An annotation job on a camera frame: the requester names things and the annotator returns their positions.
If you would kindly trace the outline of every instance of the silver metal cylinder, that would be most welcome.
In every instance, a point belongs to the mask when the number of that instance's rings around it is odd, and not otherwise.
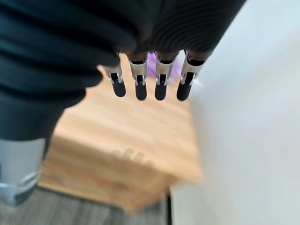
[[[0,199],[15,206],[25,201],[38,182],[45,139],[0,139]]]
[[[109,77],[110,81],[112,84],[114,84],[114,80],[112,79],[112,74],[116,74],[118,77],[118,82],[122,83],[123,82],[123,74],[122,74],[122,68],[121,65],[119,64],[116,67],[104,67],[104,71],[106,72],[106,75]]]
[[[168,63],[168,64],[164,64],[161,63],[158,59],[156,60],[156,84],[159,85],[160,84],[160,75],[161,74],[165,74],[166,75],[166,80],[164,85],[168,84],[168,80],[170,77],[170,73],[173,67],[173,62],[172,63]]]
[[[147,77],[147,60],[142,64],[135,64],[131,61],[129,61],[132,77],[135,81],[135,85],[138,85],[137,76],[142,76],[142,84],[146,84],[146,77]]]
[[[187,52],[186,57],[184,59],[182,71],[181,71],[181,78],[180,78],[181,84],[185,84],[188,73],[193,73],[194,74],[194,76],[193,76],[193,80],[194,80],[198,76],[198,74],[199,74],[199,72],[202,68],[202,65],[192,66],[191,64],[189,64],[188,57],[189,57],[189,55],[188,55],[188,52]]]

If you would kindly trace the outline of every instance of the ribbed black fabric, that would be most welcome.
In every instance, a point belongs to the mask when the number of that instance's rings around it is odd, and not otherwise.
[[[119,63],[116,52],[205,55],[243,2],[1,0],[0,138],[51,136],[63,110],[102,80],[96,66]]]
[[[244,0],[178,0],[135,52],[169,53],[181,49],[210,52],[243,3]]]

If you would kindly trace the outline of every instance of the black fingertip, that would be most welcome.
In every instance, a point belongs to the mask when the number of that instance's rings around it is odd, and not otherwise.
[[[126,94],[126,88],[124,81],[119,83],[118,81],[115,81],[114,84],[112,84],[112,88],[116,96],[118,97],[124,97]]]
[[[143,85],[143,82],[139,82],[137,86],[135,86],[135,95],[136,98],[140,101],[143,101],[147,97],[146,85]]]
[[[189,85],[190,83],[179,83],[178,89],[177,89],[177,99],[180,101],[184,101],[188,98],[189,93],[191,91],[191,85]]]
[[[164,82],[161,82],[160,84],[157,84],[155,86],[155,98],[159,101],[164,100],[167,92],[167,86],[165,85]]]

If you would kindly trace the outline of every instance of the light wood surface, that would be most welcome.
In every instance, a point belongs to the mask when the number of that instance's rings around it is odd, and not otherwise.
[[[66,110],[55,129],[40,185],[112,203],[128,210],[143,206],[179,180],[199,181],[197,143],[188,101],[176,99],[177,83],[163,101],[138,101],[130,66],[120,56],[126,86],[117,97],[103,72],[100,85]]]

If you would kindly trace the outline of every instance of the purple object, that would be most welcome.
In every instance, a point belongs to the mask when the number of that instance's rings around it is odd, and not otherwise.
[[[177,81],[180,78],[180,73],[182,69],[182,63],[175,59],[173,64],[173,68],[171,70],[169,82]],[[156,71],[156,55],[155,53],[148,54],[148,62],[147,62],[147,77],[155,78]]]

